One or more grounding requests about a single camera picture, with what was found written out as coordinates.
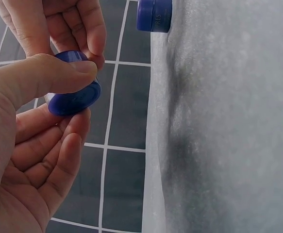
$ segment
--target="blue container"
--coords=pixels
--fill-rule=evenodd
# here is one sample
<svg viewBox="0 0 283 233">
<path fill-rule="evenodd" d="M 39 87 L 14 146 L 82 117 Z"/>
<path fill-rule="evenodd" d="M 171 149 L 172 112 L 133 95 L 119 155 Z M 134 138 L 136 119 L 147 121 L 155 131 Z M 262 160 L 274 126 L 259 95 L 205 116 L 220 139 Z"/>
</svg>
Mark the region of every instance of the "blue container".
<svg viewBox="0 0 283 233">
<path fill-rule="evenodd" d="M 85 54 L 79 51 L 61 52 L 55 57 L 64 62 L 88 61 Z M 57 116 L 75 115 L 92 105 L 100 97 L 101 86 L 97 78 L 87 87 L 75 93 L 54 94 L 44 96 L 49 112 Z"/>
<path fill-rule="evenodd" d="M 172 0 L 139 0 L 137 29 L 154 33 L 168 33 L 172 16 Z"/>
</svg>

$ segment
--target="finger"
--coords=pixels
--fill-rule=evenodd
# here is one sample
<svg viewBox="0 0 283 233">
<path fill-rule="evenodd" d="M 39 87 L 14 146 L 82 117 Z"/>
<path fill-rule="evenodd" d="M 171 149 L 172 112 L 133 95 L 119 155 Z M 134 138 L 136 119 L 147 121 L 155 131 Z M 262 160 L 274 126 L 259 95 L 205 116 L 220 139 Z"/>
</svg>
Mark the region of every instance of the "finger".
<svg viewBox="0 0 283 233">
<path fill-rule="evenodd" d="M 49 112 L 46 104 L 17 114 L 15 144 L 30 139 L 36 134 L 54 126 L 61 120 L 63 120 L 61 116 L 55 116 Z"/>
<path fill-rule="evenodd" d="M 47 24 L 52 42 L 59 52 L 80 50 L 76 39 L 61 14 L 47 17 Z"/>
<path fill-rule="evenodd" d="M 37 134 L 28 141 L 15 146 L 12 162 L 20 171 L 26 171 L 33 165 L 41 162 L 43 158 L 60 141 L 70 119 L 65 119 L 58 125 Z"/>
<path fill-rule="evenodd" d="M 53 216 L 75 180 L 81 160 L 81 137 L 72 133 L 63 141 L 58 162 L 46 182 L 38 189 Z"/>
<path fill-rule="evenodd" d="M 3 19 L 3 21 L 5 22 L 5 24 L 7 26 L 9 26 L 9 28 L 11 29 L 14 36 L 17 37 L 17 32 L 16 32 L 15 26 L 12 22 L 12 17 L 10 15 L 9 11 L 6 9 L 2 0 L 0 0 L 0 16 Z"/>
<path fill-rule="evenodd" d="M 79 0 L 77 7 L 86 29 L 88 48 L 93 55 L 101 56 L 107 32 L 99 0 Z"/>
<path fill-rule="evenodd" d="M 34 187 L 39 188 L 53 171 L 58 159 L 62 142 L 68 135 L 72 133 L 77 133 L 81 136 L 83 145 L 90 128 L 89 119 L 89 110 L 86 110 L 81 114 L 75 115 L 66 127 L 62 138 L 58 140 L 58 142 L 55 146 L 53 146 L 51 151 L 46 156 L 44 155 L 44 158 L 40 160 L 39 163 L 32 163 L 32 167 L 25 171 L 26 176 Z"/>
<path fill-rule="evenodd" d="M 3 0 L 8 14 L 2 15 L 15 27 L 17 39 L 27 56 L 38 53 L 52 54 L 50 36 L 41 0 Z"/>
<path fill-rule="evenodd" d="M 48 92 L 72 93 L 91 84 L 97 74 L 95 63 L 63 62 L 47 54 L 0 67 L 0 95 L 15 109 Z"/>
<path fill-rule="evenodd" d="M 63 12 L 63 19 L 66 21 L 68 31 L 75 38 L 80 50 L 85 54 L 89 53 L 85 26 L 81 20 L 78 9 L 75 6 L 68 8 Z"/>
</svg>

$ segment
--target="blue jar lid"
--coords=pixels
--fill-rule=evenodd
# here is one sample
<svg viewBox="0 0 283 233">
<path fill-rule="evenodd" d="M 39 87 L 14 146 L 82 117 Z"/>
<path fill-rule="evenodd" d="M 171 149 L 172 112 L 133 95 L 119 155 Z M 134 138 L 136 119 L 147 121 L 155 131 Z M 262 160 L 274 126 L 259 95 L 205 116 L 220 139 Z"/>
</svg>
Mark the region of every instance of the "blue jar lid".
<svg viewBox="0 0 283 233">
<path fill-rule="evenodd" d="M 137 7 L 137 29 L 151 32 L 154 0 L 139 0 Z"/>
<path fill-rule="evenodd" d="M 172 0 L 139 0 L 137 29 L 168 33 L 172 17 Z"/>
<path fill-rule="evenodd" d="M 61 52 L 55 57 L 64 62 L 87 61 L 85 54 L 79 51 Z M 75 93 L 53 94 L 48 102 L 49 111 L 57 116 L 71 116 L 92 105 L 101 94 L 101 86 L 97 79 L 90 85 Z"/>
</svg>

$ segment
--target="fingernail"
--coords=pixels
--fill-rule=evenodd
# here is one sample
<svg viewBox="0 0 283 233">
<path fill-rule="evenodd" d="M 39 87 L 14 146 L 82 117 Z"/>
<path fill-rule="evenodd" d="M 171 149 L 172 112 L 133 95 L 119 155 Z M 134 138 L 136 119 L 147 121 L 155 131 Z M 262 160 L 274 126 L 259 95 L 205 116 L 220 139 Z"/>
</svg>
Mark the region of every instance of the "fingernail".
<svg viewBox="0 0 283 233">
<path fill-rule="evenodd" d="M 96 64 L 91 61 L 71 62 L 70 64 L 80 73 L 88 73 L 93 70 L 97 71 Z"/>
</svg>

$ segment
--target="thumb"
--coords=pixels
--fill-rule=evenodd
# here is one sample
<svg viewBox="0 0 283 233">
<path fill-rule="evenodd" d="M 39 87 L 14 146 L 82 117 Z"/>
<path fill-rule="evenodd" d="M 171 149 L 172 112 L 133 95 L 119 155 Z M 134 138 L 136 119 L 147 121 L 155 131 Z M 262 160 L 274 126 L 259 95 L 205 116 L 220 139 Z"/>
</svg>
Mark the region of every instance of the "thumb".
<svg viewBox="0 0 283 233">
<path fill-rule="evenodd" d="M 52 93 L 72 93 L 91 84 L 97 74 L 94 62 L 66 63 L 38 54 L 0 68 L 0 93 L 15 110 L 34 98 Z"/>
</svg>

